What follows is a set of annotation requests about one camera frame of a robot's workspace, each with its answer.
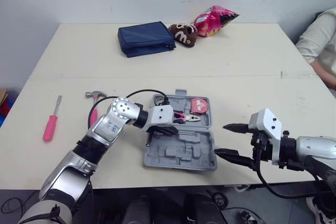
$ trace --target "navy blue pouch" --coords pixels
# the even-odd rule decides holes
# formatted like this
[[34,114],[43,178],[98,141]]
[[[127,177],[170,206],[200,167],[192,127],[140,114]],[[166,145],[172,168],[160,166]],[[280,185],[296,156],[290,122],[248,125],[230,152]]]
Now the navy blue pouch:
[[120,27],[118,39],[128,58],[174,50],[174,36],[162,22]]

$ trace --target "pink tape measure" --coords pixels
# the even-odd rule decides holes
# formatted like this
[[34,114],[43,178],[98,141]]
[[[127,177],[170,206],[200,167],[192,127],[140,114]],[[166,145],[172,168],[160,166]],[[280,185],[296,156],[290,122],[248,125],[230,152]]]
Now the pink tape measure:
[[192,114],[204,114],[208,110],[208,103],[202,98],[192,98],[191,99],[191,109]]

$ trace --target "person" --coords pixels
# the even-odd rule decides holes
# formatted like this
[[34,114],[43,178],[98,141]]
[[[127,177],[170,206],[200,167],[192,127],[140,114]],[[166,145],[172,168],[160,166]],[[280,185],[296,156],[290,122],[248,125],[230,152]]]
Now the person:
[[[336,97],[336,8],[318,15],[300,36],[296,47]],[[316,224],[336,223],[335,198],[332,193],[321,198],[307,198],[306,202],[315,215]]]
[[300,36],[296,47],[336,95],[336,7],[320,14]]

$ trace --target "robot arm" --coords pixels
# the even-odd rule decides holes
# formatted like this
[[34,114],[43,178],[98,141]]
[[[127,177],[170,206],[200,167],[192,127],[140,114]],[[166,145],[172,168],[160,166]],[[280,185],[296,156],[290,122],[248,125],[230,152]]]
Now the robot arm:
[[336,139],[323,136],[294,139],[288,137],[288,131],[284,131],[281,136],[281,122],[269,109],[253,114],[249,124],[228,124],[223,128],[253,135],[253,159],[240,156],[236,150],[216,149],[215,153],[231,163],[250,167],[264,184],[266,182],[260,173],[260,160],[272,160],[272,164],[279,168],[286,166],[292,170],[307,170],[314,177],[319,176],[336,195]]
[[152,107],[148,112],[127,98],[116,98],[88,130],[77,146],[69,151],[46,179],[39,193],[40,201],[21,218],[19,224],[70,224],[72,213],[91,189],[90,176],[106,151],[116,141],[124,126],[134,125],[142,131],[157,130],[176,134],[170,105]]

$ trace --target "pliers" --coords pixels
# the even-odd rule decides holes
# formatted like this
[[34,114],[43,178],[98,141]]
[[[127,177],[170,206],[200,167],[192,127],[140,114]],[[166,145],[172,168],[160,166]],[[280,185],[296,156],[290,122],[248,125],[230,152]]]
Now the pliers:
[[197,115],[186,115],[183,111],[174,110],[174,123],[184,124],[185,121],[198,122],[201,120],[200,116]]

